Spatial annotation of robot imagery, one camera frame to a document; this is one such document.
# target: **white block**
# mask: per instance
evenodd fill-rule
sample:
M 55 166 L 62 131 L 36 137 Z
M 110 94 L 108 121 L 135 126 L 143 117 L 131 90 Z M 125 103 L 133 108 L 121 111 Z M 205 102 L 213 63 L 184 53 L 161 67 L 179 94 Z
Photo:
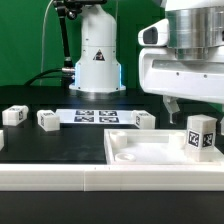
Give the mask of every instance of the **white block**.
M 198 162 L 213 161 L 217 119 L 206 115 L 190 116 L 187 122 L 185 153 Z
M 27 106 L 14 105 L 2 112 L 3 125 L 16 126 L 27 119 Z
M 214 132 L 216 129 L 216 122 L 216 118 L 203 114 L 190 116 L 187 119 L 187 129 L 191 129 L 199 133 Z
M 0 191 L 83 191 L 84 166 L 1 164 Z
M 60 118 L 51 110 L 39 110 L 37 112 L 38 124 L 45 131 L 60 130 Z
M 132 120 L 140 129 L 155 129 L 156 118 L 145 110 L 133 110 Z

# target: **marker sheet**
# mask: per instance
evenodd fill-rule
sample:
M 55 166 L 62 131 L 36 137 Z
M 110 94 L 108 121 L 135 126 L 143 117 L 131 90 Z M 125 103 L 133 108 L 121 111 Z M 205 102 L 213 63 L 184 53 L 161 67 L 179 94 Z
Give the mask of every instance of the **marker sheet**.
M 134 124 L 131 113 L 132 111 L 122 110 L 58 109 L 56 111 L 60 123 L 64 124 Z

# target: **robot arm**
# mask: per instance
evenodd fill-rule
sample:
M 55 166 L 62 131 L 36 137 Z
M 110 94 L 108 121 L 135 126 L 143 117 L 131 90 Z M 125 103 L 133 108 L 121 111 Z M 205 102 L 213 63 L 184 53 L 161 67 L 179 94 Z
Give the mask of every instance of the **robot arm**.
M 139 33 L 143 90 L 163 95 L 171 115 L 176 98 L 224 105 L 224 1 L 153 1 L 166 18 Z
M 106 2 L 107 0 L 54 0 L 53 4 L 58 13 L 61 26 L 62 42 L 65 57 L 64 66 L 66 68 L 72 68 L 73 63 L 70 57 L 65 18 L 68 17 L 71 20 L 76 19 L 78 14 L 82 12 L 82 7 L 84 5 L 104 4 Z

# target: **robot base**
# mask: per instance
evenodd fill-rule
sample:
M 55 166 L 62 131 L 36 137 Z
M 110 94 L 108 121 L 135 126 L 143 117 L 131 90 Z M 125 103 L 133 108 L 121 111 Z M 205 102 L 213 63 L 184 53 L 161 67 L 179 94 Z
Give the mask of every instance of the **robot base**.
M 85 99 L 90 100 L 107 100 L 107 99 L 113 99 L 119 96 L 125 96 L 126 94 L 126 88 L 123 87 L 120 90 L 114 91 L 114 92 L 87 92 L 87 91 L 81 91 L 76 89 L 69 89 L 69 92 L 72 96 L 77 96 Z

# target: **black cable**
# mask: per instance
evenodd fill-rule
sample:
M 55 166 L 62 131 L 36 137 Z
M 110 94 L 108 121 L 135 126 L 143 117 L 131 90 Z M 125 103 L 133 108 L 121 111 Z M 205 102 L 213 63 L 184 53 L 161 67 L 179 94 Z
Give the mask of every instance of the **black cable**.
M 38 79 L 56 79 L 56 78 L 62 78 L 64 75 L 52 75 L 52 76 L 44 76 L 44 77 L 37 77 L 35 80 Z
M 32 79 L 30 79 L 29 81 L 27 81 L 24 86 L 30 86 L 36 79 L 39 79 L 40 77 L 43 77 L 47 74 L 50 74 L 50 73 L 55 73 L 55 72 L 61 72 L 62 69 L 61 68 L 55 68 L 55 69 L 50 69 L 50 70 L 47 70 L 45 72 L 42 72 L 38 75 L 36 75 L 35 77 L 33 77 Z
M 62 40 L 63 40 L 64 56 L 65 56 L 65 58 L 70 58 L 70 51 L 69 51 L 69 45 L 68 45 L 68 34 L 67 34 L 65 18 L 60 17 L 59 21 L 60 21 L 60 26 L 61 26 L 61 35 L 62 35 Z

